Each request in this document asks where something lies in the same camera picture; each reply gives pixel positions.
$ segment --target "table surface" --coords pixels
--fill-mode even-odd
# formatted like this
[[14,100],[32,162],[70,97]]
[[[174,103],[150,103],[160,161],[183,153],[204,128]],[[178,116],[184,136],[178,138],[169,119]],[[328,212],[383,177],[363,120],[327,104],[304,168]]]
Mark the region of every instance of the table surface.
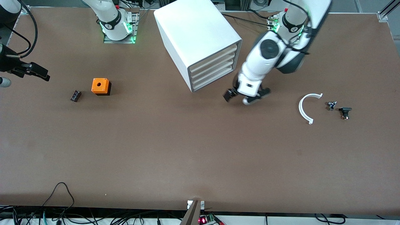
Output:
[[[228,18],[243,38],[237,70],[191,93],[153,11],[131,45],[103,44],[89,8],[32,12],[39,38],[26,61],[51,79],[2,74],[13,84],[0,89],[0,204],[41,205],[63,181],[81,207],[172,210],[200,198],[214,211],[400,215],[400,60],[376,15],[330,14],[302,68],[273,70],[271,95],[245,106],[222,94],[263,26]],[[16,30],[33,40],[28,16]],[[112,82],[111,96],[91,93],[95,77]],[[312,125],[298,111],[308,93],[324,94],[303,104]],[[332,100],[353,108],[350,120],[325,109]],[[61,187],[49,202],[69,204]]]

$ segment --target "orange cube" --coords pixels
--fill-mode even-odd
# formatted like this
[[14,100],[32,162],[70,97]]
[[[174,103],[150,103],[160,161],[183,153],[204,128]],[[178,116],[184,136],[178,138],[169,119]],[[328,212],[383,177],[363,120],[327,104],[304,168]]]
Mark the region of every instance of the orange cube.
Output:
[[107,78],[94,78],[92,92],[96,95],[110,95],[111,82]]

